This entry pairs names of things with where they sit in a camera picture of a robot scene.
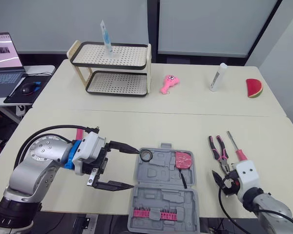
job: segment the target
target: screwdriver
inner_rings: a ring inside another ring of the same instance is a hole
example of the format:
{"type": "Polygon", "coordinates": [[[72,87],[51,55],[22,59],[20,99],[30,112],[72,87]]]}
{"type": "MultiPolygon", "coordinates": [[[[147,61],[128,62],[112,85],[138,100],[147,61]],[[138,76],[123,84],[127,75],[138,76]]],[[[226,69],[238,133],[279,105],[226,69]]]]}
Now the screwdriver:
{"type": "Polygon", "coordinates": [[[235,142],[234,142],[234,140],[233,140],[233,138],[232,138],[232,136],[231,136],[231,133],[230,133],[229,131],[227,131],[227,134],[228,134],[228,136],[229,136],[231,142],[233,143],[233,146],[234,146],[234,148],[235,148],[235,153],[236,153],[236,155],[238,156],[238,159],[239,159],[240,161],[248,160],[248,158],[245,156],[245,154],[243,153],[243,151],[242,151],[241,149],[239,149],[239,148],[237,147],[237,145],[235,144],[235,142]]]}

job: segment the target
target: white bottle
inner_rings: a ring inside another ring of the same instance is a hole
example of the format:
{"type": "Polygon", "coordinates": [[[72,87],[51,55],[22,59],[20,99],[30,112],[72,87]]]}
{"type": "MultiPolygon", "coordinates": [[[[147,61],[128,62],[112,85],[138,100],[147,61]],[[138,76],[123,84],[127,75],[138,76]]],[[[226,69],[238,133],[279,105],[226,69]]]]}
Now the white bottle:
{"type": "Polygon", "coordinates": [[[219,65],[219,68],[218,68],[218,71],[215,75],[215,78],[213,79],[213,82],[210,84],[210,87],[209,87],[209,89],[212,92],[215,92],[218,89],[218,87],[220,86],[221,81],[225,75],[227,68],[228,68],[228,66],[225,63],[221,63],[219,65]]]}

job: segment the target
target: table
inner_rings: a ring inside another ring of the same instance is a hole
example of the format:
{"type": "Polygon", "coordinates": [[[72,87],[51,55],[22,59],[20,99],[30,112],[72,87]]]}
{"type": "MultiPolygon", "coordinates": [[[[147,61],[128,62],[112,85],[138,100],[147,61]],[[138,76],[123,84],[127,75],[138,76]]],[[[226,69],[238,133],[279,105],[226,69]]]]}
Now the table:
{"type": "Polygon", "coordinates": [[[66,59],[33,107],[145,113],[286,116],[256,67],[229,66],[223,86],[218,92],[212,93],[209,84],[217,69],[218,66],[153,63],[151,93],[145,97],[120,97],[88,94],[73,66],[66,59]],[[171,88],[169,95],[162,95],[159,90],[167,74],[178,76],[180,84],[171,88]],[[256,78],[263,82],[264,91],[258,98],[247,97],[247,78],[256,78]]]}
{"type": "MultiPolygon", "coordinates": [[[[208,136],[220,134],[229,154],[229,163],[237,162],[233,145],[226,131],[230,130],[236,143],[253,160],[260,175],[262,188],[284,202],[293,213],[293,125],[287,117],[244,117],[217,115],[185,115],[133,113],[113,111],[77,111],[53,109],[48,112],[34,107],[25,115],[0,155],[0,200],[13,170],[18,149],[35,131],[58,124],[100,126],[100,136],[141,147],[160,147],[171,143],[174,149],[194,154],[196,186],[200,217],[225,217],[221,211],[211,170],[222,175],[213,159],[208,136]]],[[[73,139],[76,130],[53,131],[73,139]]],[[[122,181],[136,184],[133,177],[136,156],[108,153],[108,163],[100,181],[122,181]]],[[[88,175],[59,169],[42,209],[56,212],[127,214],[131,190],[109,192],[86,186],[88,175]]],[[[232,217],[249,218],[236,196],[223,198],[232,217]]]]}
{"type": "MultiPolygon", "coordinates": [[[[49,72],[49,73],[54,73],[55,71],[55,66],[53,65],[39,65],[39,66],[24,66],[25,71],[27,74],[37,74],[37,73],[42,73],[42,72],[49,72]]],[[[21,84],[21,82],[25,78],[22,78],[19,83],[15,86],[15,89],[21,84]]],[[[15,121],[16,123],[20,123],[20,118],[15,115],[10,109],[6,108],[7,106],[29,106],[32,105],[32,103],[4,103],[3,101],[5,100],[5,97],[0,97],[0,111],[3,112],[6,116],[8,116],[10,119],[15,121]]]]}

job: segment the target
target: gray tool case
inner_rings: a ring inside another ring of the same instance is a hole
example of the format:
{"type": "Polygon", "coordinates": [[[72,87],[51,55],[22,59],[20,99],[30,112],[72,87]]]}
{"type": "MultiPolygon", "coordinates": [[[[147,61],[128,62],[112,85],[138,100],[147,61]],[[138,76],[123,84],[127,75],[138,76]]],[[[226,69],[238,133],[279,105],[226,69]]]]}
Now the gray tool case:
{"type": "Polygon", "coordinates": [[[190,188],[195,184],[193,154],[190,151],[174,150],[171,144],[162,143],[160,149],[150,150],[153,158],[143,162],[137,157],[135,177],[138,184],[132,190],[129,203],[127,227],[138,233],[200,233],[199,201],[197,192],[190,188]],[[181,170],[188,188],[185,189],[175,167],[175,152],[191,155],[192,165],[181,170]],[[134,209],[149,211],[149,218],[133,217],[134,209]],[[161,211],[177,213],[177,221],[162,220],[161,211]]]}

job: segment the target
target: red screwdriver handle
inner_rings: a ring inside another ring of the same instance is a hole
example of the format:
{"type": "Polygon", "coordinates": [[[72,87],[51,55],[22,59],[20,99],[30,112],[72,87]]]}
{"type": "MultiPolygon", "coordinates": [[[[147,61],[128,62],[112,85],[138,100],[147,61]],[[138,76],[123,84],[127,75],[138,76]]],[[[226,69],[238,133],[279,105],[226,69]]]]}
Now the red screwdriver handle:
{"type": "Polygon", "coordinates": [[[242,150],[237,150],[235,153],[240,161],[248,160],[242,150]]]}

